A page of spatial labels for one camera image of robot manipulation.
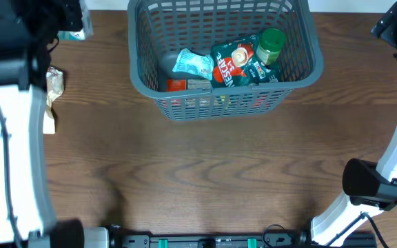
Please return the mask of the green Nescafe coffee pouch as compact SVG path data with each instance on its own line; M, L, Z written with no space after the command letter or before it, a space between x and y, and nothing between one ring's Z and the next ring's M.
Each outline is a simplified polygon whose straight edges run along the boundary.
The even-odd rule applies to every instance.
M212 87L239 87L282 81L277 62L265 65L257 57L258 42L259 35L254 34L213 45L210 52L214 62Z

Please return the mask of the colourful tissue pack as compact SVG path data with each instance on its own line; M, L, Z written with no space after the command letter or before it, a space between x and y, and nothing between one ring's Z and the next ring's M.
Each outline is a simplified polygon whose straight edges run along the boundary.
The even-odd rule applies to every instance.
M59 31L58 37L63 40L69 41L84 41L89 39L93 34L93 27L91 22L90 11L87 7L85 0L79 0L81 4L81 11L82 11L82 24L83 28L77 32L71 31Z

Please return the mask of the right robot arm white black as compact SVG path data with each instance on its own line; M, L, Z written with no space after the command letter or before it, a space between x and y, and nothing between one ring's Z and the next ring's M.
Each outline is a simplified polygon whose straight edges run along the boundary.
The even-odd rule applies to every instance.
M397 51L397 1L371 29ZM397 126L378 162L357 158L349 160L342 178L343 190L320 215L315 216L309 230L298 243L306 247L359 247L360 239L351 242L354 232L374 216L397 206Z

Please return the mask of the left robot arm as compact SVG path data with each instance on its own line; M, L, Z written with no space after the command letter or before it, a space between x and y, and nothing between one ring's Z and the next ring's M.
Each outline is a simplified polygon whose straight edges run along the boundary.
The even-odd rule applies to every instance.
M0 247L110 244L106 228L56 219L43 147L51 51L90 27L81 0L0 0Z

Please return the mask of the orange snack bar packet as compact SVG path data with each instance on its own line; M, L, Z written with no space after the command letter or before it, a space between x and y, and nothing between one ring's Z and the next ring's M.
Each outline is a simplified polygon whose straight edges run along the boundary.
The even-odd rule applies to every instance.
M206 79L167 79L166 92L177 92L184 90L210 90L212 87L210 81ZM210 98L200 98L199 105L201 107L210 105ZM177 106L181 105L181 99L170 99L171 105ZM185 99L186 107L195 107L196 100L194 99Z

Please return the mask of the grey plastic basket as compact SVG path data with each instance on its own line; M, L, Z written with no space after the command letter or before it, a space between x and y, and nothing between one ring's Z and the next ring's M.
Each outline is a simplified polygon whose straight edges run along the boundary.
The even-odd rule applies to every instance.
M182 49L206 55L213 45L268 28L285 33L276 82L169 91L171 80L194 80L191 74L173 71ZM130 0L128 45L134 88L174 121L269 112L292 90L313 84L323 72L306 1Z

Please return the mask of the light green packet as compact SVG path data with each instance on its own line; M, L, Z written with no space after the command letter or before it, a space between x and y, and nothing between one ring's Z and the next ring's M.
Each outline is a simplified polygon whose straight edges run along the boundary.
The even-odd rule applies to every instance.
M177 56L176 63L172 71L185 72L211 81L213 78L213 69L214 61L209 54L201 56L191 52L187 48L184 48Z

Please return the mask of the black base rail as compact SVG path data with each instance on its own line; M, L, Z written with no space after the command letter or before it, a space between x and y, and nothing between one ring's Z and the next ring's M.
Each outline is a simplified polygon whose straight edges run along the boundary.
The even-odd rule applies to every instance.
M261 234L231 235L169 235L153 236L149 233L126 232L118 225L108 227L110 247L120 248L272 248L319 247L306 234L285 230L267 231Z

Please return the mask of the green lid seasoning jar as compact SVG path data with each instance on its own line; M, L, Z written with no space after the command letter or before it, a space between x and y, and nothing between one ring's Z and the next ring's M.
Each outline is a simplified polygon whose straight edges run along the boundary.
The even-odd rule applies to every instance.
M260 36L256 55L265 65L271 65L278 59L285 42L286 36L282 31L268 28Z

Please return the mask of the beige paper snack bag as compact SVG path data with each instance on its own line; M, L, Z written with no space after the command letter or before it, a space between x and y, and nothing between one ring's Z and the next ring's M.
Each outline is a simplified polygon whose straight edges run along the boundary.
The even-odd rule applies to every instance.
M43 120L43 133L54 134L56 132L55 119L52 112L52 104L64 93L63 73L50 66L46 73L47 79L47 99Z

